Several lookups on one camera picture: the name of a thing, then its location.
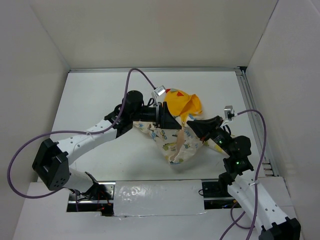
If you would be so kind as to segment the dinosaur print yellow-lined jacket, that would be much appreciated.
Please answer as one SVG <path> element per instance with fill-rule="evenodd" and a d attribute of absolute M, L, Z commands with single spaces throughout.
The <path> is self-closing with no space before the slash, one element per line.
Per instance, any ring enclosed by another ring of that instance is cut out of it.
<path fill-rule="evenodd" d="M 151 122 L 141 121 L 136 121 L 133 125 L 153 139 L 169 164 L 179 165 L 187 162 L 202 146 L 227 155 L 213 140 L 201 141 L 187 125 L 187 121 L 203 118 L 202 103 L 196 94 L 168 88 L 162 96 L 170 113 L 181 124 L 181 129 L 156 128 Z"/>

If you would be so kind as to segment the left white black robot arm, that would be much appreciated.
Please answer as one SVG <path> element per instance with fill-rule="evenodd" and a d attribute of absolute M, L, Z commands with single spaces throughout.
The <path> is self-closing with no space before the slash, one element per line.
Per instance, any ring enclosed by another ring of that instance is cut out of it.
<path fill-rule="evenodd" d="M 149 122 L 152 126 L 165 130 L 180 130 L 181 125 L 170 114 L 166 102 L 147 106 L 143 94 L 136 90 L 129 91 L 122 104 L 104 117 L 85 134 L 54 142 L 51 138 L 44 140 L 32 164 L 49 191 L 62 188 L 82 194 L 92 200 L 106 188 L 89 172 L 80 172 L 71 168 L 71 164 L 94 148 L 113 141 L 133 128 L 134 122 Z"/>

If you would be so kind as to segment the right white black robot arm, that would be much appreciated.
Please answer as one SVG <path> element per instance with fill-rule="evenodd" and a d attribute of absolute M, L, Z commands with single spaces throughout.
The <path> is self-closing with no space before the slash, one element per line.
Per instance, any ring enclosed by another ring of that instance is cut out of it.
<path fill-rule="evenodd" d="M 237 114 L 228 112 L 225 118 L 216 116 L 206 120 L 191 120 L 187 125 L 202 141 L 212 140 L 227 155 L 223 159 L 225 172 L 218 177 L 218 190 L 223 196 L 232 196 L 243 209 L 251 224 L 246 238 L 254 230 L 260 240 L 298 240 L 301 225 L 296 218 L 290 218 L 274 201 L 259 181 L 261 162 L 253 167 L 249 161 L 251 140 L 240 135 L 232 137 L 223 127 Z"/>

